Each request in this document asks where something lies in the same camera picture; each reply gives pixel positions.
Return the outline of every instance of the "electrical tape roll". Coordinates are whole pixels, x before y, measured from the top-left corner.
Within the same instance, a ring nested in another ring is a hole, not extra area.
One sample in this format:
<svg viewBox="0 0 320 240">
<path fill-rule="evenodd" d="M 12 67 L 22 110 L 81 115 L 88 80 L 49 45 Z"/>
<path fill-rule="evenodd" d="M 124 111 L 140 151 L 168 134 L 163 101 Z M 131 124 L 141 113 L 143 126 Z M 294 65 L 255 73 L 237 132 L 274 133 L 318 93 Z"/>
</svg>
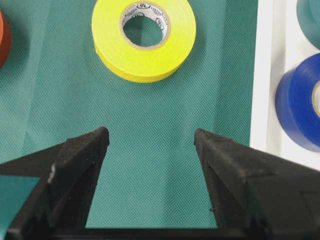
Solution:
<svg viewBox="0 0 320 240">
<path fill-rule="evenodd" d="M 320 53 L 284 74 L 275 95 L 276 113 L 286 134 L 313 152 L 320 152 L 319 87 Z"/>
<path fill-rule="evenodd" d="M 145 16 L 162 30 L 162 40 L 150 47 L 132 43 L 123 27 Z M 116 75 L 137 83 L 152 83 L 172 75 L 191 52 L 196 19 L 188 0 L 98 0 L 92 15 L 95 50 Z"/>
<path fill-rule="evenodd" d="M 320 0 L 298 0 L 296 11 L 304 35 L 320 49 Z"/>
<path fill-rule="evenodd" d="M 6 16 L 0 9 L 0 68 L 5 64 L 11 48 L 11 29 Z"/>
</svg>

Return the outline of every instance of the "white container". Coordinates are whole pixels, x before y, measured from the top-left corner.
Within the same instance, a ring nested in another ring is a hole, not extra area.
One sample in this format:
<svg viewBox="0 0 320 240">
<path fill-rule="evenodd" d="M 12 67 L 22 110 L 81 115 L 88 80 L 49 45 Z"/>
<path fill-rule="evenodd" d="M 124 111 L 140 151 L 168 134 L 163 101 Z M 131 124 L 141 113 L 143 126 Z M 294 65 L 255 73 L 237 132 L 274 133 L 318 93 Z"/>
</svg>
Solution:
<svg viewBox="0 0 320 240">
<path fill-rule="evenodd" d="M 320 53 L 303 34 L 298 0 L 259 0 L 253 81 L 250 146 L 320 170 L 320 153 L 292 141 L 275 108 L 278 84 L 285 72 Z"/>
</svg>

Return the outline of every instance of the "orange electrical tape roll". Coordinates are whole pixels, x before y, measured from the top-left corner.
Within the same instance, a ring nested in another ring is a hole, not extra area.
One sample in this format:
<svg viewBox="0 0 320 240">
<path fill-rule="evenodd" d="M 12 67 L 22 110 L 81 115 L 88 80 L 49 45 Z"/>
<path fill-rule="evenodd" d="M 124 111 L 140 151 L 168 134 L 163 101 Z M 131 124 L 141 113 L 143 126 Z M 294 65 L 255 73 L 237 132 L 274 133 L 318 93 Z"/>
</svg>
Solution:
<svg viewBox="0 0 320 240">
<path fill-rule="evenodd" d="M 11 30 L 6 16 L 0 9 L 0 68 L 5 64 L 11 48 Z"/>
</svg>

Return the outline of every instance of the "yellow electrical tape roll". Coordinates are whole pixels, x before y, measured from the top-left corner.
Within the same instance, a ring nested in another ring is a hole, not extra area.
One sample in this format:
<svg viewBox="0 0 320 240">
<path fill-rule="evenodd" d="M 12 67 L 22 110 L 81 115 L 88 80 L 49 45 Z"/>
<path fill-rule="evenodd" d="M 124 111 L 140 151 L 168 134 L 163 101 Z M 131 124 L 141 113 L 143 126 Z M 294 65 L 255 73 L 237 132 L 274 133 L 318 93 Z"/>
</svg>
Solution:
<svg viewBox="0 0 320 240">
<path fill-rule="evenodd" d="M 132 43 L 123 27 L 145 16 L 162 30 L 162 40 L 150 47 Z M 92 16 L 96 52 L 119 77 L 137 83 L 160 81 L 173 74 L 191 52 L 196 19 L 188 0 L 98 0 Z"/>
</svg>

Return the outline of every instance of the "green textured cloth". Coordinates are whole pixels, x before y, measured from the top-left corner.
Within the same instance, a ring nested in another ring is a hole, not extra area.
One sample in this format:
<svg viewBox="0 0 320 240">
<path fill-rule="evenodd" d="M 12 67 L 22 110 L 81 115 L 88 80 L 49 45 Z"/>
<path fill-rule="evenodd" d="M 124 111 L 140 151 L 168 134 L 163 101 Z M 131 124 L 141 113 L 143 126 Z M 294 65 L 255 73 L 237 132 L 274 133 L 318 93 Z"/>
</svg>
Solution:
<svg viewBox="0 0 320 240">
<path fill-rule="evenodd" d="M 94 0 L 0 0 L 13 28 L 0 69 L 0 161 L 106 126 L 87 227 L 216 226 L 194 132 L 249 144 L 258 1 L 189 2 L 190 56 L 168 79 L 138 84 L 97 57 Z"/>
<path fill-rule="evenodd" d="M 131 18 L 123 27 L 127 38 L 142 47 L 157 45 L 162 40 L 162 30 L 151 18 L 137 16 Z"/>
<path fill-rule="evenodd" d="M 37 177 L 0 175 L 0 240 L 5 240 L 8 227 L 38 180 Z"/>
</svg>

